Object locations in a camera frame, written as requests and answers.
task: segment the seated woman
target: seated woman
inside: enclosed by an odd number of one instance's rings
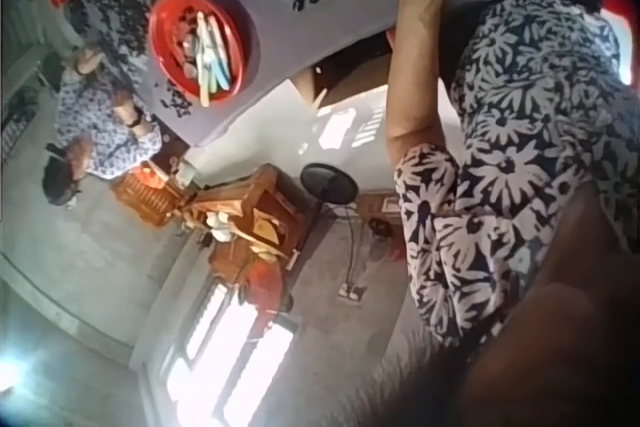
[[[48,144],[52,154],[42,188],[52,205],[67,204],[87,174],[118,177],[150,159],[162,147],[157,124],[134,105],[103,68],[104,54],[82,50],[62,75],[56,133],[62,147]]]
[[[494,0],[443,59],[442,6],[400,0],[386,111],[436,351],[414,346],[326,425],[638,425],[640,101],[618,40],[594,0]]]

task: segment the floral blouse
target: floral blouse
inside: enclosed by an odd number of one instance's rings
[[[103,69],[91,85],[73,69],[62,74],[58,94],[56,133],[62,146],[82,134],[89,134],[93,151],[87,172],[113,179],[150,159],[162,147],[160,128],[137,138],[116,117],[112,109],[116,79]]]
[[[640,103],[618,63],[609,23],[575,4],[502,0],[483,15],[450,92],[460,165],[423,144],[395,173],[410,289],[440,340],[527,285],[585,182],[597,185],[622,245],[637,250]]]

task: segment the cable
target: cable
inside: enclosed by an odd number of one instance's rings
[[[353,223],[351,222],[351,216],[349,215],[349,211],[346,210],[345,211],[345,215],[347,218],[347,223],[349,224],[349,233],[350,233],[350,241],[349,241],[349,265],[347,266],[347,272],[345,273],[344,276],[344,284],[347,287],[351,286],[351,274],[353,274],[353,257],[354,257],[354,251],[355,251],[355,234],[353,232]]]

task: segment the skin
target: skin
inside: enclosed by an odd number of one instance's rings
[[[463,425],[485,425],[487,406],[593,391],[615,360],[611,341],[626,335],[612,331],[611,320],[620,309],[640,312],[639,291],[640,256],[620,252],[595,191],[580,189],[563,211],[534,285],[463,383],[457,400]],[[567,358],[580,367],[564,368]]]
[[[389,88],[386,143],[392,165],[412,147],[445,146],[438,114],[438,35],[443,0],[400,0]]]
[[[80,75],[88,75],[101,66],[104,57],[104,53],[97,49],[83,49],[76,58],[76,71]],[[112,108],[114,114],[125,125],[132,124],[138,119],[130,92],[117,91]],[[130,128],[130,130],[137,138],[140,138],[149,134],[153,130],[153,125],[146,118],[143,118],[137,126]],[[86,175],[92,150],[93,144],[88,135],[79,137],[69,146],[67,159],[71,162],[74,180],[80,180]]]
[[[437,110],[442,1],[400,0],[387,97],[393,165],[418,144],[445,147]],[[496,420],[503,418],[487,411],[535,405],[541,393],[554,398],[567,386],[578,394],[604,378],[615,358],[612,336],[624,335],[612,333],[611,320],[629,309],[640,314],[639,291],[640,257],[620,251],[597,194],[584,186],[564,208],[534,285],[463,381],[456,400],[461,425],[501,425]],[[579,368],[561,370],[567,358]],[[529,415],[527,425],[562,425],[560,417],[545,418],[543,410]]]

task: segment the fan stand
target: fan stand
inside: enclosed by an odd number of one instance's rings
[[[328,164],[313,163],[304,166],[302,172],[300,172],[300,183],[307,193],[316,199],[316,204],[313,207],[311,220],[300,237],[298,245],[293,250],[291,259],[286,267],[287,271],[293,269],[300,252],[320,219],[320,214],[325,204],[349,205],[358,196],[358,184],[356,181],[346,172]]]

